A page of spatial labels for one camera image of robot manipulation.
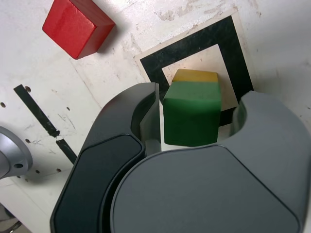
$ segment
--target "yellow block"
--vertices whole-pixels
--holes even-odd
[[[178,69],[172,82],[218,82],[217,73],[192,69]]]

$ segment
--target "wooden cube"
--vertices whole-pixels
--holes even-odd
[[[163,100],[165,143],[194,147],[216,142],[221,106],[218,82],[173,82]]]
[[[114,25],[92,0],[55,0],[42,30],[79,59],[95,53]]]

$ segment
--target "screw hole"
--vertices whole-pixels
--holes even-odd
[[[29,86],[25,86],[25,90],[26,90],[28,93],[30,93],[30,92],[31,92],[31,89],[30,89],[30,87],[29,87]]]
[[[22,168],[23,166],[24,166],[23,164],[14,164],[13,167],[15,167],[15,168]]]

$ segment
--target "green cube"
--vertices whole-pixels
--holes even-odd
[[[164,101],[164,141],[202,146],[217,141],[221,93],[218,82],[173,82]]]

